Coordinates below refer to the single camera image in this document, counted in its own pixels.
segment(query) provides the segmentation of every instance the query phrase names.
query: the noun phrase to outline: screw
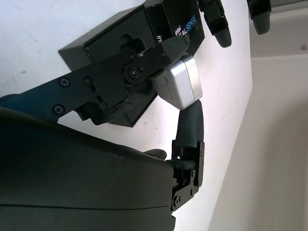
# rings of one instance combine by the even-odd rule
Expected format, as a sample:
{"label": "screw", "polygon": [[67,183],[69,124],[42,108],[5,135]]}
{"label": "screw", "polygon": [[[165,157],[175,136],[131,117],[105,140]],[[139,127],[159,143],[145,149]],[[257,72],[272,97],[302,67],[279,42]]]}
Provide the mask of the screw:
{"label": "screw", "polygon": [[68,88],[69,85],[71,85],[71,82],[69,81],[69,79],[68,79],[68,78],[65,78],[65,77],[60,78],[60,79],[59,79],[59,83],[60,83],[60,86],[61,86],[61,87],[64,87],[64,88]]}
{"label": "screw", "polygon": [[108,108],[108,104],[104,101],[100,102],[99,107],[102,111],[106,111]]}
{"label": "screw", "polygon": [[135,60],[136,59],[136,55],[134,53],[130,53],[129,54],[129,58],[130,58],[130,60]]}
{"label": "screw", "polygon": [[137,78],[139,75],[138,75],[138,71],[135,67],[133,67],[132,69],[129,70],[129,75],[132,77],[132,78]]}
{"label": "screw", "polygon": [[93,84],[93,80],[89,76],[84,77],[82,81],[87,86],[91,86]]}
{"label": "screw", "polygon": [[61,116],[64,114],[65,109],[62,105],[60,104],[56,104],[55,106],[53,106],[52,108],[52,112],[56,115],[56,116]]}
{"label": "screw", "polygon": [[179,197],[178,197],[178,196],[175,196],[175,197],[173,198],[173,206],[176,207],[176,206],[178,206],[178,204],[179,204]]}

